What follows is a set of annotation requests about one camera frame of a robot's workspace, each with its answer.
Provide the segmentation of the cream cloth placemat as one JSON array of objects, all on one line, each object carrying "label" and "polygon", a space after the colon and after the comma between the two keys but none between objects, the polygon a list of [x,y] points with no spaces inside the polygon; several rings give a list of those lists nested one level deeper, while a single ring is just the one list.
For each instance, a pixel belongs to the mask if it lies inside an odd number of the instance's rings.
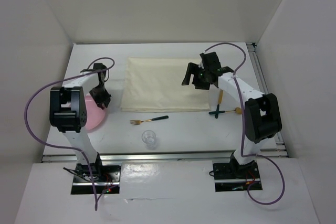
[{"label": "cream cloth placemat", "polygon": [[191,58],[128,58],[120,108],[127,112],[210,110],[208,91],[182,86]]}]

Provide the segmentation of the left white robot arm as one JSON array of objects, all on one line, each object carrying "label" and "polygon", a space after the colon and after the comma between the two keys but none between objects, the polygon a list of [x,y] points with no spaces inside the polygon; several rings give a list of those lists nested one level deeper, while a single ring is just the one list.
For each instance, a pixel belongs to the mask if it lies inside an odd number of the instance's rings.
[{"label": "left white robot arm", "polygon": [[92,68],[84,69],[81,73],[83,77],[51,89],[49,120],[76,151],[77,174],[96,182],[103,177],[104,169],[100,155],[93,148],[85,129],[88,120],[85,95],[93,98],[99,110],[108,107],[111,95],[104,86],[108,70],[104,64],[94,63]]}]

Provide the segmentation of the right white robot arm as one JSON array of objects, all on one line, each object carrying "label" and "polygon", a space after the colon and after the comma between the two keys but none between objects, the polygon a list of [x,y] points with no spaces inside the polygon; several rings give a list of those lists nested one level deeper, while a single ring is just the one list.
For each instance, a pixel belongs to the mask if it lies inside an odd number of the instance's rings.
[{"label": "right white robot arm", "polygon": [[237,69],[223,67],[215,52],[200,54],[201,63],[188,63],[183,86],[192,83],[196,89],[209,90],[211,85],[225,91],[240,103],[243,119],[243,136],[239,149],[229,161],[229,172],[242,177],[255,162],[265,142],[282,129],[277,97],[264,94],[237,75]]}]

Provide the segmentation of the pink plate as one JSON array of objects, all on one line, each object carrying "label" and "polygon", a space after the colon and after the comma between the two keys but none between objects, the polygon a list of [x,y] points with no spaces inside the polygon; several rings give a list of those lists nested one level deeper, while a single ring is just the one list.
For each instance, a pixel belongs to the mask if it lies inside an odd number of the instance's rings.
[{"label": "pink plate", "polygon": [[[61,108],[65,109],[66,112],[72,111],[75,114],[74,125],[69,125],[66,131],[76,131],[77,129],[81,129],[80,125],[83,120],[81,119],[80,109],[72,108],[71,102],[67,102],[66,104],[62,104]],[[92,131],[96,127],[98,127],[106,117],[106,109],[102,109],[98,107],[93,97],[90,94],[85,96],[85,105],[86,105],[86,115],[87,121],[85,124],[85,128],[87,131]]]}]

